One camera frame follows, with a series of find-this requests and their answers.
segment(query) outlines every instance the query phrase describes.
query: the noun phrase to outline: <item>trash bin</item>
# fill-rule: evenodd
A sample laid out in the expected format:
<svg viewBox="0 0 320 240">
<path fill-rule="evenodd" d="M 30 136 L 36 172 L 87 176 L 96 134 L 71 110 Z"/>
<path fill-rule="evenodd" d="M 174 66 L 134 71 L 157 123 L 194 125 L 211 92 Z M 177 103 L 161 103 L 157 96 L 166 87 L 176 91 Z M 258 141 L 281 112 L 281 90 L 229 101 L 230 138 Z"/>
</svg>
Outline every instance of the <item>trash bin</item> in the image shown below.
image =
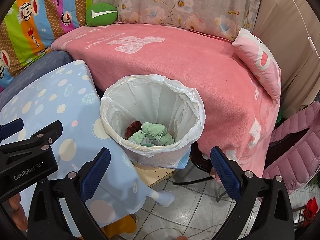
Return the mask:
<svg viewBox="0 0 320 240">
<path fill-rule="evenodd" d="M 196 89 L 164 76 L 126 76 L 107 88 L 100 106 L 104 130 L 140 165 L 183 168 L 181 160 L 190 152 L 204 128 L 204 104 Z M 135 121 L 163 124 L 175 143 L 146 147 L 124 139 Z"/>
</svg>

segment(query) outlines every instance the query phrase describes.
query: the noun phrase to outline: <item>striped colorful fabric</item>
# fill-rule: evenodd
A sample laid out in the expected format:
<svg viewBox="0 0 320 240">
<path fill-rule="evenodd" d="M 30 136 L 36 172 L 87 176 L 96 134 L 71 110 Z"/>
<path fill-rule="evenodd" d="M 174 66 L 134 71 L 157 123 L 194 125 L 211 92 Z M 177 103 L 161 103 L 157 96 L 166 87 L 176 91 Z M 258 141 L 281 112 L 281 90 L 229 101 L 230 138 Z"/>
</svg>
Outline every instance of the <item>striped colorful fabric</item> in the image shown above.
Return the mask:
<svg viewBox="0 0 320 240">
<path fill-rule="evenodd" d="M 0 25 L 0 93 L 61 35 L 85 25 L 92 0 L 16 0 Z"/>
</svg>

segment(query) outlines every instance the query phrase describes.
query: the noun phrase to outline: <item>green plush toy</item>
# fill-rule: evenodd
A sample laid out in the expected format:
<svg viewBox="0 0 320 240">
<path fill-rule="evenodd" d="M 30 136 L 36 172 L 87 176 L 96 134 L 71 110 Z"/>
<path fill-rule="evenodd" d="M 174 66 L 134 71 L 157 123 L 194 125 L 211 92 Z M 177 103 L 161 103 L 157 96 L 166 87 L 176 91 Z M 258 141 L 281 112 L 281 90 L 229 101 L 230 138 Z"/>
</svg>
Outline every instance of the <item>green plush toy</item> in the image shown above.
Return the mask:
<svg viewBox="0 0 320 240">
<path fill-rule="evenodd" d="M 89 27 L 113 24 L 117 17 L 116 8 L 108 3 L 95 3 L 89 7 L 85 14 L 85 20 Z"/>
</svg>

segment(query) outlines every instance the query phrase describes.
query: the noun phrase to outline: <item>pink bedspread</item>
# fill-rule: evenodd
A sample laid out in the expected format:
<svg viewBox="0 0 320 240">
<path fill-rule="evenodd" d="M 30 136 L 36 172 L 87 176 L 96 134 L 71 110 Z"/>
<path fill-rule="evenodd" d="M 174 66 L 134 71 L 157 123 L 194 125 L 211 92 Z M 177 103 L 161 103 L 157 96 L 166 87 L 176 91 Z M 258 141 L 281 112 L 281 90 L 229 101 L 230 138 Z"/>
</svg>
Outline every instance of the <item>pink bedspread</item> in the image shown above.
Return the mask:
<svg viewBox="0 0 320 240">
<path fill-rule="evenodd" d="M 207 116 L 198 140 L 200 151 L 209 156 L 218 145 L 242 169 L 262 176 L 280 104 L 261 87 L 229 41 L 175 27 L 113 24 L 77 28 L 51 48 L 83 59 L 102 90 L 124 76 L 152 73 L 196 88 Z"/>
</svg>

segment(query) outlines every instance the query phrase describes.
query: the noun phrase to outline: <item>pink puffer jacket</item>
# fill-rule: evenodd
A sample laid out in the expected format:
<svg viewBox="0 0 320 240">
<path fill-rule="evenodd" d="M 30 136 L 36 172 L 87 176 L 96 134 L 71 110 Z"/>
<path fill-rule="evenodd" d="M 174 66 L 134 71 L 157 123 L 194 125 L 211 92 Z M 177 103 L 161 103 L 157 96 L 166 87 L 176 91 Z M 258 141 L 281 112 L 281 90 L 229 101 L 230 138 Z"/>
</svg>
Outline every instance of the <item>pink puffer jacket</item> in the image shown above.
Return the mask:
<svg viewBox="0 0 320 240">
<path fill-rule="evenodd" d="M 263 178 L 283 177 L 288 193 L 304 186 L 318 172 L 320 165 L 320 103 L 313 102 L 282 123 L 271 134 L 270 144 L 283 140 L 288 134 L 309 128 L 281 157 L 263 172 Z"/>
</svg>

